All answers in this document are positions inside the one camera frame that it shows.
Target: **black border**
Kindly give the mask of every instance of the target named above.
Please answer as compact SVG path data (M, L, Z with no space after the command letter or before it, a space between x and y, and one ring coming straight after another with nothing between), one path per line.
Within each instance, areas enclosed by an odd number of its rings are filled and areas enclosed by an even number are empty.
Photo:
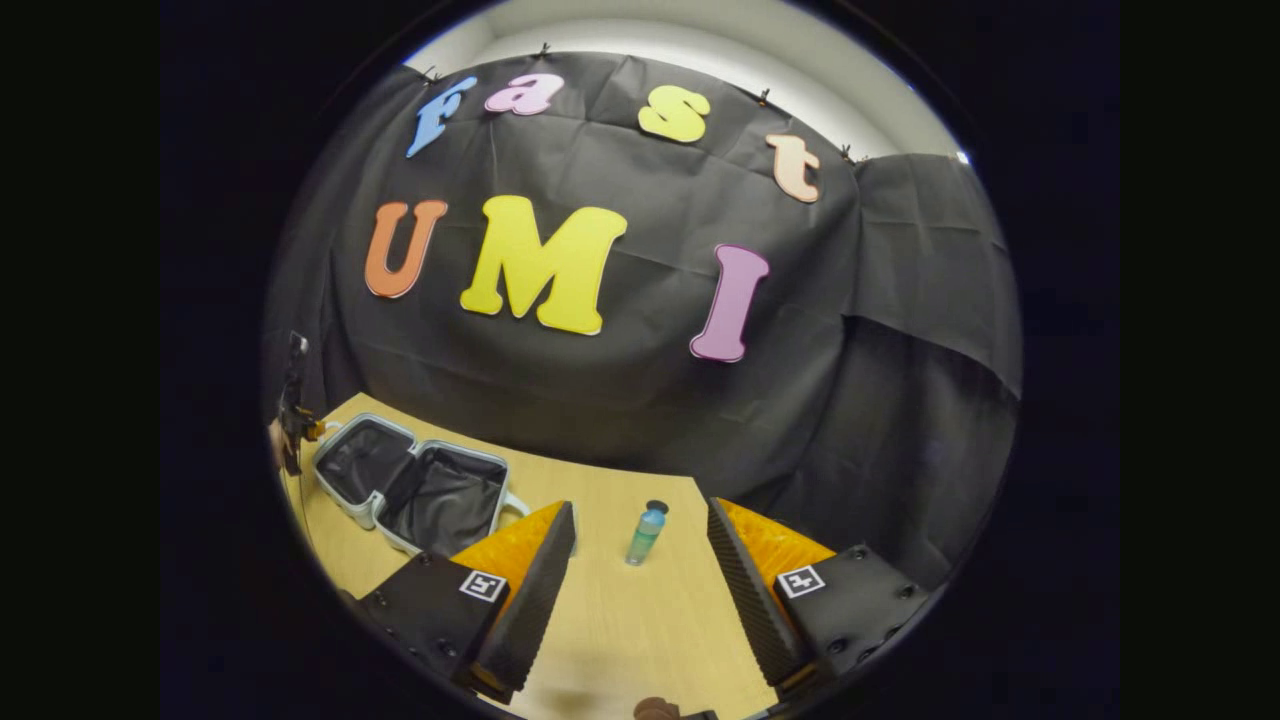
M1117 715L1119 18L1100 1L808 6L910 78L969 150L1027 340L1009 482L970 562L884 671L813 698L815 715ZM347 621L279 521L257 347L315 150L360 88L479 9L161 5L163 715L462 714Z

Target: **black cloth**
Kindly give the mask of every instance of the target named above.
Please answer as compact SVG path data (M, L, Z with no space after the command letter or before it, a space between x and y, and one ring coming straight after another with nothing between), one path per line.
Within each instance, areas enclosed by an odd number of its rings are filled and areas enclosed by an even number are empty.
M527 73L566 79L538 115L484 100ZM445 131L404 158L416 113L475 76ZM710 101L705 136L641 132L650 90ZM805 140L822 196L773 179L771 133ZM527 197L545 241L584 206L627 219L604 268L595 337L470 313L484 202ZM376 209L444 200L404 296L364 279ZM412 227L396 231L388 266ZM746 356L695 359L716 292L713 249L764 256ZM504 295L504 287L499 286ZM544 288L535 306L547 296ZM430 87L402 68L370 91L317 160L285 228L264 327L278 392L288 332L312 340L305 400L326 413L356 392L503 446L692 475L840 548L869 542L908 575L940 582L988 511L1021 392L1007 249L982 187L954 158L858 163L785 110L716 78L598 53L513 58ZM274 395L264 398L270 413Z

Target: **yellow letter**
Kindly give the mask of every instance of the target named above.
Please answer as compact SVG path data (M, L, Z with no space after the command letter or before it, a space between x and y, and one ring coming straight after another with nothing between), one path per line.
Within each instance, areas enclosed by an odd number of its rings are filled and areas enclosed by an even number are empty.
M707 132L701 117L710 111L712 104L701 95L659 85L649 94L649 106L640 108L640 129L676 142L692 142Z
M580 208L543 245L534 205L518 195L498 195L484 204L489 228L471 287L462 306L497 315L502 310L498 270L507 278L511 313L524 318L538 293L552 282L552 292L538 307L538 320L571 333L596 334L604 320L595 311L609 247L627 229L622 215L603 208Z

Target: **foam letter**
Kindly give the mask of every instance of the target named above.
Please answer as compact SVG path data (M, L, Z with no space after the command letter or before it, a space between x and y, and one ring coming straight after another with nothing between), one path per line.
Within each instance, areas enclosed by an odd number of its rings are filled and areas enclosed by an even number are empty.
M458 111L458 105L462 104L462 92L475 87L475 83L476 78L468 77L422 105L422 109L417 111L417 131L413 135L413 143L408 146L406 158L412 158L419 150L440 137L440 133L444 132L440 120L452 118L453 113Z
M707 315L707 327L689 342L689 351L707 360L737 363L746 355L742 345L746 310L751 306L755 283L769 274L769 263L736 245L717 245L716 260L721 264L716 299Z
M498 195L484 204L489 227L471 287L461 296L472 313L502 310L498 272L507 278L511 313L524 318L548 282L550 296L538 307L538 320L571 333L596 334L604 320L595 311L609 247L627 229L622 215L603 208L580 208L543 245L534 205L517 195Z
M710 111L712 104L701 95L660 85L649 94L649 105L640 108L640 129L676 142L694 142L707 132L703 115Z
M422 272L422 258L426 243L431 241L431 229L449 206L439 200L419 202L413 208L413 234L408 241L408 254L404 264L394 273L387 266L387 252L392 247L396 225L408 211L403 202L388 202L378 209L378 224L374 225L374 238L369 242L369 255L365 258L365 284L379 297L399 297L413 287Z
M764 142L776 147L773 154L773 179L778 187L801 202L818 200L818 188L804 179L805 167L818 169L818 158L804 149L804 140L794 135L767 135Z
M553 74L535 73L520 76L507 83L507 90L499 90L484 101L484 109L490 113L511 110L517 115L536 115L552 106L552 95L564 87L564 78Z

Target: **orange letter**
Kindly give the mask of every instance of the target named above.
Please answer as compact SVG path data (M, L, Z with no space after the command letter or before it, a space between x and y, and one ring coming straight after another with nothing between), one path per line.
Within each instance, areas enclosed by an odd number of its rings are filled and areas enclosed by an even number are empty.
M426 243L431 240L435 220L440 219L449 206L440 200L426 200L413 208L413 236L408 241L408 254L404 264L394 273L387 266L387 252L392 249L392 236L396 225L408 211L403 202L388 202L378 209L378 224L374 225L374 238L369 242L369 256L365 259L365 284L379 297L399 297L413 287L422 272L422 258L426 256Z
M805 167L818 169L818 158L805 151L804 140L794 135L767 135L764 142L776 147L773 154L773 179L778 187L801 202L818 200L818 188L804 179Z

